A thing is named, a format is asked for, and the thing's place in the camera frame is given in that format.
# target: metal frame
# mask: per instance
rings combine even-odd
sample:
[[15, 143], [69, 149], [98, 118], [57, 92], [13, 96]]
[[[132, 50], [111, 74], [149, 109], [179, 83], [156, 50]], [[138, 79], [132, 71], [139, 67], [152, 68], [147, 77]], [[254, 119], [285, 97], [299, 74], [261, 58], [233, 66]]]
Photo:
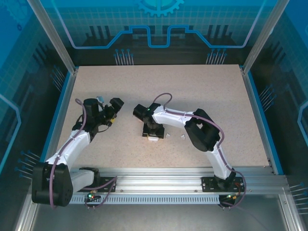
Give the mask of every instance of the metal frame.
[[294, 199], [291, 194], [284, 194], [279, 195], [282, 211], [284, 213], [284, 217], [286, 219], [286, 223], [289, 230], [295, 231], [304, 231], [306, 227], [302, 223], [300, 216], [298, 214]]
[[263, 26], [263, 29], [260, 32], [259, 37], [257, 38], [253, 48], [251, 49], [244, 65], [244, 73], [248, 73], [250, 68], [252, 67], [253, 63], [255, 62], [257, 56], [261, 52], [265, 42], [269, 38], [272, 33], [272, 30], [276, 26], [280, 16], [282, 15], [285, 7], [289, 3], [289, 0], [277, 0], [276, 5], [274, 6], [272, 12], [270, 13], [266, 23]]
[[[64, 98], [61, 103], [55, 128], [53, 130], [46, 158], [49, 158], [57, 148], [60, 131], [62, 129], [69, 100], [75, 83], [76, 75], [71, 75], [65, 89]], [[284, 175], [274, 175], [271, 167], [237, 167], [246, 176], [247, 195], [272, 194], [279, 195], [282, 211], [285, 216], [289, 230], [303, 231], [303, 224], [296, 210], [293, 197]], [[177, 195], [188, 197], [196, 195], [217, 195], [218, 193], [203, 193], [200, 178], [213, 176], [212, 168], [102, 168], [100, 172], [104, 176], [118, 176], [116, 192], [113, 195], [127, 197], [134, 195], [143, 197], [145, 195]], [[40, 205], [31, 201], [31, 191], [24, 203], [21, 216], [15, 231], [30, 231], [33, 225], [37, 208]]]
[[[48, 17], [44, 7], [39, 0], [27, 0], [33, 9], [38, 20], [42, 24], [48, 37], [59, 53], [66, 68], [71, 73], [64, 98], [61, 104], [54, 130], [52, 132], [46, 158], [49, 158], [57, 148], [62, 125], [68, 108], [70, 96], [76, 79], [74, 64], [66, 51], [56, 29]], [[252, 64], [256, 60], [272, 29], [278, 22], [289, 0], [278, 1], [270, 14], [264, 28], [262, 29], [254, 47], [249, 53], [244, 64], [243, 78], [253, 107], [256, 121], [260, 129], [261, 137], [271, 159], [273, 170], [277, 173], [277, 168], [271, 153], [270, 145], [254, 97], [251, 83], [247, 76]], [[274, 175], [271, 167], [239, 167], [247, 180], [247, 194], [278, 194], [280, 197], [282, 210], [285, 215], [286, 224], [289, 230], [301, 231], [304, 226], [301, 223], [299, 214], [290, 194], [290, 189], [286, 177]], [[203, 193], [201, 189], [200, 177], [212, 176], [212, 168], [104, 168], [100, 169], [105, 176], [118, 176], [116, 192], [113, 195], [215, 195], [217, 193]], [[29, 231], [33, 224], [36, 210], [39, 205], [32, 203], [31, 190], [26, 197], [24, 207], [17, 222], [16, 231]]]
[[276, 163], [275, 161], [273, 150], [270, 146], [269, 138], [268, 138], [264, 123], [262, 122], [261, 112], [257, 104], [257, 99], [256, 99], [256, 96], [254, 95], [252, 83], [249, 80], [248, 73], [245, 73], [244, 71], [242, 71], [242, 76], [243, 76], [244, 84], [246, 86], [250, 104], [251, 104], [252, 110], [255, 115], [256, 123], [259, 129], [259, 132], [260, 132], [260, 136], [263, 142], [265, 153], [267, 157], [270, 159], [271, 167], [273, 168], [274, 173], [279, 174], [280, 171], [278, 170], [277, 165], [280, 165], [280, 163]]
[[52, 42], [53, 46], [57, 50], [60, 58], [62, 59], [64, 65], [66, 66], [67, 70], [70, 73], [75, 72], [75, 65], [69, 56], [64, 44], [62, 43], [58, 32], [54, 28], [45, 8], [43, 7], [42, 3], [39, 0], [27, 0], [29, 5], [31, 6], [34, 14], [38, 18], [40, 24], [42, 25], [43, 29], [45, 30], [47, 36], [49, 37], [50, 41]]

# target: cable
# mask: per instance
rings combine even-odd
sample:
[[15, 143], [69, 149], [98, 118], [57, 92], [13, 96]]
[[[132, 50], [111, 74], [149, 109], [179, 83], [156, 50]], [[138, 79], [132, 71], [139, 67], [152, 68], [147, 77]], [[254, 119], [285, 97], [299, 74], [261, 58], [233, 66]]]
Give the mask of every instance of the cable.
[[172, 100], [172, 94], [170, 94], [170, 93], [168, 93], [168, 92], [162, 93], [162, 94], [158, 95], [158, 96], [153, 100], [153, 103], [154, 103], [159, 97], [161, 97], [161, 96], [163, 96], [163, 95], [169, 95], [169, 96], [170, 96], [170, 99], [164, 104], [164, 111], [165, 111], [165, 112], [170, 113], [170, 114], [173, 114], [173, 115], [177, 115], [177, 116], [188, 116], [188, 117], [194, 117], [194, 118], [203, 120], [203, 121], [207, 122], [208, 124], [213, 125], [214, 127], [216, 127], [216, 128], [220, 131], [220, 133], [221, 133], [221, 139], [220, 139], [220, 141], [219, 141], [218, 144], [217, 144], [217, 150], [218, 150], [219, 155], [220, 155], [220, 157], [221, 157], [221, 159], [222, 159], [222, 162], [224, 163], [225, 167], [226, 167], [229, 171], [235, 172], [235, 173], [241, 175], [241, 177], [243, 178], [244, 186], [245, 186], [245, 187], [244, 187], [244, 192], [243, 192], [243, 195], [242, 195], [241, 199], [239, 200], [238, 203], [236, 203], [235, 205], [232, 205], [231, 208], [237, 207], [237, 206], [243, 201], [243, 199], [244, 199], [244, 197], [245, 197], [245, 195], [246, 195], [246, 188], [247, 188], [247, 186], [246, 186], [246, 179], [245, 179], [244, 175], [243, 175], [241, 172], [236, 171], [236, 170], [234, 170], [234, 169], [232, 169], [232, 168], [229, 167], [229, 165], [227, 164], [227, 161], [225, 160], [225, 158], [224, 158], [224, 156], [223, 156], [223, 154], [222, 154], [222, 152], [221, 152], [221, 150], [220, 150], [220, 145], [221, 145], [221, 143], [222, 143], [222, 142], [224, 141], [224, 139], [225, 139], [225, 133], [223, 132], [223, 130], [221, 129], [220, 126], [218, 126], [217, 124], [215, 124], [215, 123], [214, 123], [213, 121], [211, 121], [211, 120], [205, 119], [205, 118], [203, 118], [203, 117], [201, 117], [201, 116], [198, 116], [198, 115], [196, 116], [196, 115], [193, 115], [193, 114], [184, 114], [184, 113], [179, 113], [179, 112], [172, 112], [172, 111], [169, 111], [168, 109], [166, 109], [167, 104]]
[[60, 149], [53, 165], [52, 165], [52, 168], [51, 168], [51, 173], [50, 173], [50, 180], [49, 180], [49, 201], [50, 201], [50, 206], [52, 209], [54, 209], [54, 204], [53, 204], [53, 177], [54, 177], [54, 171], [55, 171], [55, 168], [56, 168], [56, 165], [64, 151], [64, 149], [69, 145], [69, 143], [74, 140], [79, 134], [80, 132], [83, 130], [85, 124], [86, 124], [86, 121], [87, 121], [87, 113], [86, 113], [86, 108], [85, 106], [83, 105], [82, 101], [80, 99], [75, 99], [75, 102], [78, 103], [80, 106], [82, 106], [82, 111], [83, 111], [83, 116], [84, 116], [84, 120], [83, 120], [83, 123], [80, 127], [80, 129], [78, 130], [78, 132], [71, 138], [69, 139], [68, 142], [66, 142], [63, 147]]
[[239, 183], [235, 183], [235, 185], [239, 188], [239, 196], [241, 195], [241, 185]]
[[103, 130], [103, 131], [98, 131], [97, 133], [107, 131], [107, 130], [108, 130], [108, 128], [106, 128], [106, 129], [105, 129], [105, 130]]
[[[96, 187], [96, 188], [83, 188], [84, 190], [99, 190], [99, 189], [101, 189], [101, 188], [103, 188], [103, 187], [106, 187], [107, 185], [109, 185], [109, 184], [112, 182], [112, 185], [111, 185], [111, 187], [110, 187], [110, 189], [109, 189], [109, 191], [108, 191], [108, 194], [105, 196], [105, 198], [103, 199], [103, 201], [102, 201], [99, 205], [93, 206], [93, 209], [94, 209], [94, 208], [101, 207], [101, 206], [106, 202], [106, 200], [107, 200], [107, 198], [108, 198], [108, 196], [109, 196], [111, 190], [113, 189], [113, 187], [114, 187], [114, 185], [115, 185], [115, 183], [116, 183], [116, 179], [117, 179], [117, 177], [114, 177], [114, 178], [112, 178], [112, 180], [110, 180], [110, 181], [107, 182], [106, 184], [101, 185], [101, 186]], [[85, 201], [85, 206], [86, 206], [88, 209], [91, 208], [91, 206], [88, 206], [87, 201]]]
[[[229, 205], [229, 206], [231, 206], [232, 204], [230, 204], [230, 203], [227, 203], [227, 202], [222, 202], [223, 204], [226, 204], [226, 205]], [[243, 212], [245, 212], [245, 213], [248, 213], [250, 216], [252, 216], [255, 220], [256, 220], [256, 222], [258, 222], [265, 230], [268, 230], [268, 231], [270, 231], [269, 230], [269, 228], [268, 227], [266, 227], [255, 215], [253, 215], [251, 212], [249, 212], [247, 209], [244, 209], [244, 208], [242, 208], [242, 207], [237, 207], [239, 210], [241, 210], [241, 211], [243, 211]]]

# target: speckled work surface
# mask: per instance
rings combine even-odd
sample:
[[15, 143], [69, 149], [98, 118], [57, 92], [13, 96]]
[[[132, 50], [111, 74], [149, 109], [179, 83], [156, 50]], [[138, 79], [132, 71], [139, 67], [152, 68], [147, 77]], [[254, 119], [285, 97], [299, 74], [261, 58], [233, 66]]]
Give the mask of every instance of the speckled work surface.
[[[165, 126], [168, 139], [150, 142], [141, 136], [143, 123], [132, 114], [137, 104], [149, 106], [160, 93], [170, 92], [169, 108], [204, 109], [222, 127], [224, 153], [233, 166], [268, 165], [257, 124], [238, 65], [82, 66], [66, 113], [59, 147], [82, 113], [82, 101], [102, 95], [124, 101], [115, 123], [98, 133], [75, 167], [210, 167], [191, 144], [185, 130]], [[168, 96], [157, 102], [163, 104]]]

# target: black end effector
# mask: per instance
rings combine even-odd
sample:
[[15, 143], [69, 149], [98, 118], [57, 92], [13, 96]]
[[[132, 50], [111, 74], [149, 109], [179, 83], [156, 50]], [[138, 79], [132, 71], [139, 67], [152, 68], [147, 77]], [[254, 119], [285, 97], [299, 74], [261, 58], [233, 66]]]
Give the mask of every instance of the black end effector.
[[[52, 165], [37, 163], [33, 168], [32, 201], [38, 204], [50, 205], [49, 177]], [[67, 206], [73, 196], [73, 185], [68, 166], [57, 165], [53, 180], [53, 203], [55, 206]]]
[[[212, 121], [208, 114], [200, 108], [193, 114]], [[202, 152], [213, 151], [220, 139], [219, 130], [201, 119], [192, 117], [184, 127], [193, 145]]]
[[163, 139], [165, 128], [162, 124], [157, 124], [153, 119], [154, 111], [160, 104], [153, 103], [148, 108], [138, 104], [133, 111], [133, 115], [141, 120], [143, 124], [142, 136], [153, 136]]
[[[83, 129], [90, 133], [91, 141], [97, 134], [100, 125], [109, 127], [112, 125], [113, 120], [124, 104], [120, 98], [112, 98], [109, 103], [111, 106], [103, 106], [97, 99], [86, 99], [83, 102], [87, 114], [87, 121]], [[82, 122], [76, 122], [72, 130], [80, 129], [81, 125]]]

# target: blue circuit graphic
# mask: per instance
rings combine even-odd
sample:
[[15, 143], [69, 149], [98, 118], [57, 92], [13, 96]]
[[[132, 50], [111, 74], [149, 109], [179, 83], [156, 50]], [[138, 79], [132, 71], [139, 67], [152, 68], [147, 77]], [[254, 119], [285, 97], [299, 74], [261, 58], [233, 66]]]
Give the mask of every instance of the blue circuit graphic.
[[18, 23], [25, 20], [28, 15], [26, 0], [0, 0], [0, 6], [6, 7], [11, 17]]
[[173, 13], [175, 9], [180, 8], [183, 0], [136, 0], [139, 10], [144, 10], [144, 13], [149, 13], [151, 16], [161, 15], [167, 16], [168, 13]]

